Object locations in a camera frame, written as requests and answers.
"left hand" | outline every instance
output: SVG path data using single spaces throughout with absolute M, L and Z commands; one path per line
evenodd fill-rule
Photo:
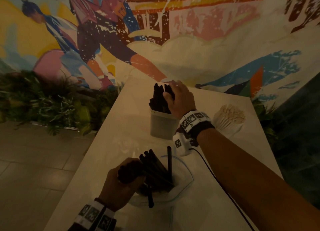
M 127 12 L 122 2 L 118 1 L 118 4 L 114 8 L 114 13 L 121 19 L 123 19 L 126 16 Z
M 123 208 L 146 179 L 145 176 L 139 176 L 130 184 L 122 184 L 118 181 L 120 167 L 134 160 L 140 161 L 139 159 L 127 158 L 118 167 L 110 169 L 108 172 L 99 199 L 111 211 L 116 212 Z

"wall mural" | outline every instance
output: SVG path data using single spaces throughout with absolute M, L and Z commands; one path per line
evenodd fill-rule
M 279 106 L 320 72 L 320 0 L 0 0 L 0 8 L 0 63 L 79 87 L 104 90 L 131 74 Z

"green plant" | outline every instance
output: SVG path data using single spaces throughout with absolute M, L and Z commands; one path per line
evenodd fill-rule
M 61 128 L 76 127 L 82 135 L 99 130 L 121 86 L 94 97 L 83 96 L 68 81 L 51 83 L 34 72 L 0 75 L 0 122 L 38 122 L 56 135 Z
M 273 144 L 278 140 L 278 136 L 277 136 L 276 132 L 274 131 L 274 127 L 275 127 L 275 121 L 274 121 L 275 108 L 274 108 L 274 105 L 268 109 L 258 99 L 255 99 L 254 101 L 252 101 L 252 104 L 253 104 L 254 110 L 256 111 L 256 114 L 259 118 L 262 129 L 266 135 L 266 138 L 270 144 L 270 147 L 272 147 Z

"wire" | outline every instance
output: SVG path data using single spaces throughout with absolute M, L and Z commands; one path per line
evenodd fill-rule
M 221 188 L 223 189 L 223 191 L 226 193 L 226 195 L 230 198 L 230 200 L 233 202 L 233 204 L 236 206 L 236 208 L 238 209 L 239 213 L 241 214 L 241 216 L 244 218 L 244 220 L 246 221 L 246 223 L 249 225 L 250 229 L 252 231 L 255 231 L 254 228 L 252 227 L 252 225 L 250 224 L 250 222 L 247 220 L 247 218 L 245 217 L 245 215 L 243 214 L 243 212 L 241 211 L 241 209 L 239 208 L 239 206 L 237 205 L 237 203 L 232 199 L 232 197 L 230 196 L 230 194 L 226 191 L 226 189 L 222 186 L 222 184 L 220 183 L 220 181 L 218 181 L 217 177 L 214 175 L 214 173 L 211 171 L 210 167 L 208 166 L 207 162 L 205 161 L 205 159 L 203 158 L 203 156 L 201 155 L 200 152 L 198 152 L 198 150 L 194 149 L 194 148 L 189 148 L 189 150 L 194 150 L 196 151 L 200 157 L 202 158 L 202 160 L 204 161 L 204 163 L 206 164 L 207 168 L 209 169 L 210 173 L 212 174 L 212 176 L 215 178 L 215 180 L 218 182 L 218 184 L 221 186 Z

